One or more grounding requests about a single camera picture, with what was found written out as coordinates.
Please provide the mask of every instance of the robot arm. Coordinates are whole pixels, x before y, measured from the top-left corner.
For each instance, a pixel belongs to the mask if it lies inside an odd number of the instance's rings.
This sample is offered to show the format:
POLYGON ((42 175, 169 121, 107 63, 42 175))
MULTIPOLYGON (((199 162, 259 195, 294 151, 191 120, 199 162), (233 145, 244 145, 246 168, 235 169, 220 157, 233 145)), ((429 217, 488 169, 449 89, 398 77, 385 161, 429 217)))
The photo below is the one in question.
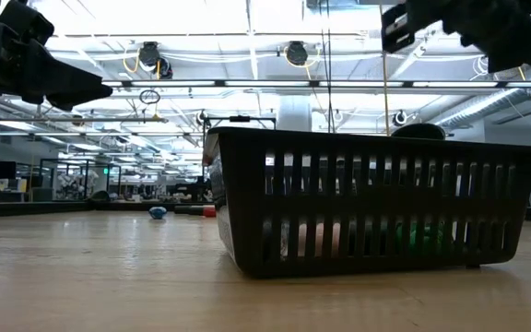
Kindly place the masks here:
POLYGON ((0 15, 0 95, 18 95, 66 111, 106 98, 112 88, 101 77, 54 59, 44 48, 54 26, 25 1, 10 1, 0 15))
POLYGON ((489 58, 491 73, 531 65, 531 0, 407 0, 383 14, 383 49, 397 52, 415 33, 441 20, 489 58))

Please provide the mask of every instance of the blue ball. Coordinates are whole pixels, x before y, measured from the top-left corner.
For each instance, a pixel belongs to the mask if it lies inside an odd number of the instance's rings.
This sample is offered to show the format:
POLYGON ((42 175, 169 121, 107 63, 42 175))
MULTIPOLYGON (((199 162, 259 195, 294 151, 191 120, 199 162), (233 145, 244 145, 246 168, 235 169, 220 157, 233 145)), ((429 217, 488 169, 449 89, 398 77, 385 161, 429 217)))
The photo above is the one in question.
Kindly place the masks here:
POLYGON ((167 213, 165 207, 152 207, 148 210, 148 214, 151 215, 153 219, 163 219, 163 216, 167 213))

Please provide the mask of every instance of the basket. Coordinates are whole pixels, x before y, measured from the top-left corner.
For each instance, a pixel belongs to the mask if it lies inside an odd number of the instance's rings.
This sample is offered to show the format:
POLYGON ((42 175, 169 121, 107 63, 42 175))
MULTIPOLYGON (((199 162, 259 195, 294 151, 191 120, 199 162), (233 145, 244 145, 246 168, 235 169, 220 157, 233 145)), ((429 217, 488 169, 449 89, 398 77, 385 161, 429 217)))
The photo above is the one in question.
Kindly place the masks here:
POLYGON ((529 147, 223 127, 205 162, 254 277, 506 262, 531 189, 529 147))

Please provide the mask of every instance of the red object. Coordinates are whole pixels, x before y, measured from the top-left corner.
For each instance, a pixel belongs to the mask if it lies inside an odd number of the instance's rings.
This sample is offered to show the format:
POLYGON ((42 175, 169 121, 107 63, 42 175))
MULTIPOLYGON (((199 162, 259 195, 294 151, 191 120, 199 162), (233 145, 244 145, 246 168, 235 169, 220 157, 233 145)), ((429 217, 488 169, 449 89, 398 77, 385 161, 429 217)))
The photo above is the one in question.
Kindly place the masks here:
POLYGON ((202 215, 207 218, 215 218, 217 216, 217 210, 214 207, 204 207, 204 213, 202 215))

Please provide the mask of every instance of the wooden floor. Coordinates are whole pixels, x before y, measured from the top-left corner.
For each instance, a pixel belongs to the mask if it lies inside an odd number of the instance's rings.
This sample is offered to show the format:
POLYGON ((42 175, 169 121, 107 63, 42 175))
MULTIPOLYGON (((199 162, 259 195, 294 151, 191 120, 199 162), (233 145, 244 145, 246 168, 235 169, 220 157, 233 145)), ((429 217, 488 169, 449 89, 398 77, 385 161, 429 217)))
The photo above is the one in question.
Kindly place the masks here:
POLYGON ((531 331, 531 223, 480 270, 250 280, 212 219, 0 219, 0 331, 531 331))

